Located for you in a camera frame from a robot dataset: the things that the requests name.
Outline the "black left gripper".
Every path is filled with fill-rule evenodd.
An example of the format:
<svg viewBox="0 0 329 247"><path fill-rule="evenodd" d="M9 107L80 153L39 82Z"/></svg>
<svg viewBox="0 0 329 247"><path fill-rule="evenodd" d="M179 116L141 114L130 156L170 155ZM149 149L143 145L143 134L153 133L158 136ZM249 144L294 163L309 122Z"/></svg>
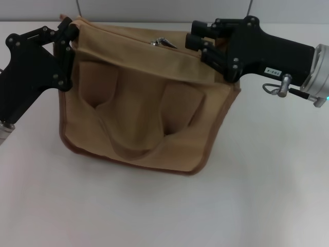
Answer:
<svg viewBox="0 0 329 247"><path fill-rule="evenodd" d="M65 17L57 30L47 26L6 39L10 62L1 72L1 121L15 124L48 89L67 92L72 88L74 50L78 36L72 19ZM53 44L53 54L44 45Z"/></svg>

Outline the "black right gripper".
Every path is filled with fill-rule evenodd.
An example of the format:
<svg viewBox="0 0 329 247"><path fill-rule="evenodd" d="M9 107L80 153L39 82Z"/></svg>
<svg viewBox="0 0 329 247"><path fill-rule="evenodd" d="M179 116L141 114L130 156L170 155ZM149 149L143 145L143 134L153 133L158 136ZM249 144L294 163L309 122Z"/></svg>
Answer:
<svg viewBox="0 0 329 247"><path fill-rule="evenodd" d="M226 54L202 38L230 38ZM292 76L291 84L301 86L310 74L314 48L267 34L255 16L243 19L220 19L208 25L193 21L186 35L185 48L201 51L200 60L236 83L246 74L257 74L275 80Z"/></svg>

